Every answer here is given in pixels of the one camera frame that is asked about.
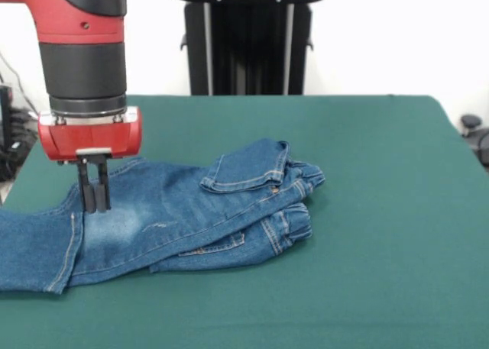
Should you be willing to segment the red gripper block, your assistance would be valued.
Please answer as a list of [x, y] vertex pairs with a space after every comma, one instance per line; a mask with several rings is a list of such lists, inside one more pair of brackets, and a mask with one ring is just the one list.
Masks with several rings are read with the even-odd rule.
[[[45, 154], [53, 161], [76, 161], [91, 155], [123, 158], [138, 154], [142, 140], [142, 114], [129, 106], [120, 115], [102, 118], [66, 118], [60, 121], [48, 111], [37, 121], [38, 135]], [[83, 211], [106, 212], [111, 208], [108, 168], [105, 158], [97, 162], [99, 181], [94, 188], [89, 181], [88, 167], [77, 163], [79, 190]]]

